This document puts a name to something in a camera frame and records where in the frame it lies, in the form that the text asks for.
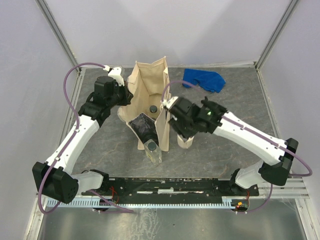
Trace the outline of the cream round jar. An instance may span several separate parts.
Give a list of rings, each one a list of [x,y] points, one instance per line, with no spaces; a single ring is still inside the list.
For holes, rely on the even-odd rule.
[[[193,144],[194,136],[184,138],[182,135],[177,135],[177,144],[182,149],[189,149]]]

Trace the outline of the clear square bottle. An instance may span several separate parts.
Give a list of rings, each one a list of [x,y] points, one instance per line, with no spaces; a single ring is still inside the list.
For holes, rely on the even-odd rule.
[[[150,105],[147,110],[147,115],[151,119],[156,120],[160,115],[160,110],[158,109],[158,107],[156,105]]]

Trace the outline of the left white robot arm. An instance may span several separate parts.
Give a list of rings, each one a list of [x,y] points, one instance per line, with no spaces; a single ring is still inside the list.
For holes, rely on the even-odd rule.
[[[32,173],[39,194],[68,204],[78,194],[94,190],[99,195],[110,191],[108,174],[90,170],[72,174],[75,163],[91,137],[100,129],[115,106],[127,106],[133,94],[121,75],[99,76],[94,91],[81,106],[74,126],[57,150],[43,163],[36,162]]]

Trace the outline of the cream canvas tote bag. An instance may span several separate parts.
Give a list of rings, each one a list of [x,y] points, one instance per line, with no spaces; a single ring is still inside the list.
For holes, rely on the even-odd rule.
[[[169,89],[164,91],[170,83],[166,57],[153,63],[136,62],[127,78],[129,91],[133,94],[131,104],[119,107],[118,117],[127,125],[138,115],[144,113],[155,121],[155,130],[162,151],[169,150],[169,118],[170,115],[161,106],[162,94],[167,100],[171,97]]]

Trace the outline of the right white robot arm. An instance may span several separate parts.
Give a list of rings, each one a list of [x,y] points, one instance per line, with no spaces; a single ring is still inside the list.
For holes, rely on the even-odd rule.
[[[257,163],[234,171],[228,184],[233,195],[239,196],[260,183],[286,184],[299,144],[295,139],[283,140],[268,135],[208,98],[201,101],[201,106],[179,96],[163,100],[161,104],[172,116],[169,124],[177,133],[181,148],[188,149],[196,134],[210,133],[228,139],[260,158]]]

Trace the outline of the clear bottle grey cap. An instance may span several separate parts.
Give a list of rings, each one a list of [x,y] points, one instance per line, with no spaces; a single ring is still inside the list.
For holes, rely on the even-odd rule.
[[[149,139],[144,143],[144,150],[146,156],[151,160],[151,162],[158,166],[162,163],[162,151],[155,141]]]

